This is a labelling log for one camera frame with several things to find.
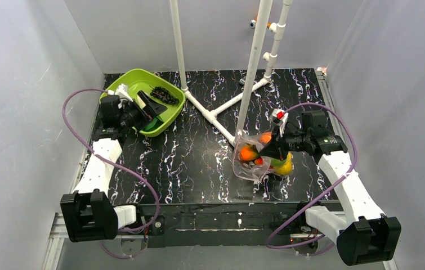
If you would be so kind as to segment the fake dark grapes bunch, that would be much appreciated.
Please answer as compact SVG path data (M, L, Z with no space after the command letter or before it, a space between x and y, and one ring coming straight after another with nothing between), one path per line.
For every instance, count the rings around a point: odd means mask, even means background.
M171 94L170 91L161 86L156 86L152 88L150 96L156 98L162 103L172 106L178 105L180 103L178 98L176 98L173 94Z

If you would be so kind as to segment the clear zip top bag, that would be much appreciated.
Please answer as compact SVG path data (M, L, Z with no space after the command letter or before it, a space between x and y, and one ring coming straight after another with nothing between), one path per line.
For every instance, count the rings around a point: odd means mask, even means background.
M234 174L243 180L260 182L267 174L275 171L272 159L262 157L260 151L271 139L271 132L250 136L240 130L232 157Z

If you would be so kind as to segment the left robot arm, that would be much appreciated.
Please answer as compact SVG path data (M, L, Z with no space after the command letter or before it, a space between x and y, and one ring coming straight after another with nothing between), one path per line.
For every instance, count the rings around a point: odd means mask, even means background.
M125 132L132 128L143 129L167 108L143 91L139 91L135 98L122 90L104 90L103 93L104 97L99 104L101 121L93 134L92 143L87 143L72 128L66 116L66 108L62 108L66 126L91 153L79 183L73 192L64 194L60 201L65 227L72 242L112 240L119 231L145 230L155 223L159 215L160 202L152 185L138 173L117 164L117 160L122 153ZM133 228L138 218L136 206L112 206L108 188L114 169L135 176L151 191L156 210L150 221Z

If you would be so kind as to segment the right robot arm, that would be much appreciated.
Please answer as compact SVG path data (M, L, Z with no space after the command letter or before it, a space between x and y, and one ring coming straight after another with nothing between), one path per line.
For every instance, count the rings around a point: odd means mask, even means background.
M341 137L326 127L325 112L305 111L301 123L297 131L289 132L285 125L275 128L260 155L283 159L285 154L305 152L312 156L338 196L345 217L333 214L315 198L273 234L300 219L334 243L348 266L391 260L401 233L399 220L386 216L370 197L355 171L356 158L349 155Z

